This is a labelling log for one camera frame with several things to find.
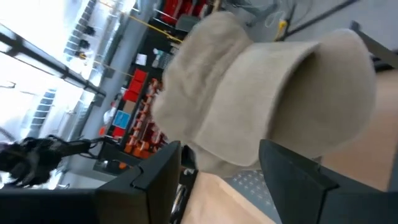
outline beige bucket hat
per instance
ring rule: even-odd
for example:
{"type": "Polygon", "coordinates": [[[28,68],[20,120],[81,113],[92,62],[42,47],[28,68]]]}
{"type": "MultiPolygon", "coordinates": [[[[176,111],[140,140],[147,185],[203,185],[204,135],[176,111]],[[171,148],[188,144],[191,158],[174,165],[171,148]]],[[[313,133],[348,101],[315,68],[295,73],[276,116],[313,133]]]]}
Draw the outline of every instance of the beige bucket hat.
{"type": "Polygon", "coordinates": [[[362,40],[336,30],[313,42],[253,43],[217,12],[184,40],[152,114],[170,140],[221,176],[258,168],[261,139],[313,158],[354,139],[370,119],[376,75],[362,40]]]}

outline black metal bracket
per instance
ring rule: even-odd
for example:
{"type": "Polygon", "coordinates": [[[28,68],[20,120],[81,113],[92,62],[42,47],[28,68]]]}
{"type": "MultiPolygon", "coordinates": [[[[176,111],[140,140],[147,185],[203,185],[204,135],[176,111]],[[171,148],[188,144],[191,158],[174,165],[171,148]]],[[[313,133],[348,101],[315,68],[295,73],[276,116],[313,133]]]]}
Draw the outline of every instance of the black metal bracket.
{"type": "Polygon", "coordinates": [[[383,70],[398,68],[398,55],[395,52],[389,50],[362,32],[361,25],[358,22],[353,21],[350,25],[350,29],[359,35],[369,52],[373,54],[372,60],[374,62],[375,71],[381,72],[383,70]]]}

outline perforated metal panel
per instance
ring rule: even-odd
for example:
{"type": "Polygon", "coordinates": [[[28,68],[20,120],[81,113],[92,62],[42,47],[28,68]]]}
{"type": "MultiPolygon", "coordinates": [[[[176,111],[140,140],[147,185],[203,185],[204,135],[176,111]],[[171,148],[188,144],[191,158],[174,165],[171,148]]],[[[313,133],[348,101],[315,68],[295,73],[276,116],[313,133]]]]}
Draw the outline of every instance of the perforated metal panel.
{"type": "Polygon", "coordinates": [[[282,223],[261,170],[242,171],[225,181],[274,222],[282,223]]]}

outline hat brim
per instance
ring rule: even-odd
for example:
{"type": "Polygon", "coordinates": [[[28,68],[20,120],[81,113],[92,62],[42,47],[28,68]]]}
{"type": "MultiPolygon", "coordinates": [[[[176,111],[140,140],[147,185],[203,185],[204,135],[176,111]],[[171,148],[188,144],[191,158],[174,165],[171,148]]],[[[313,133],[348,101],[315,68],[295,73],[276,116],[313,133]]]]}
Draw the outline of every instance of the hat brim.
{"type": "Polygon", "coordinates": [[[193,142],[238,166],[258,160],[264,138],[319,156],[363,129],[374,99],[367,49],[350,30],[319,45],[253,44],[226,71],[193,142]]]}

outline desk surface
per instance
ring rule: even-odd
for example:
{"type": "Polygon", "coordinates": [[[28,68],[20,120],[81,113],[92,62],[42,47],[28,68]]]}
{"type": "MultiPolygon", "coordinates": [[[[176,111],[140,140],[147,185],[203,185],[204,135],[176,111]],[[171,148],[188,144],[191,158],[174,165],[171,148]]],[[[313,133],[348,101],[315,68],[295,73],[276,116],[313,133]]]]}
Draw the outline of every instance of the desk surface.
{"type": "Polygon", "coordinates": [[[223,179],[199,173],[182,224],[274,224],[223,179]]]}
{"type": "Polygon", "coordinates": [[[398,189],[398,71],[377,75],[376,108],[368,127],[322,165],[381,191],[398,189]]]}

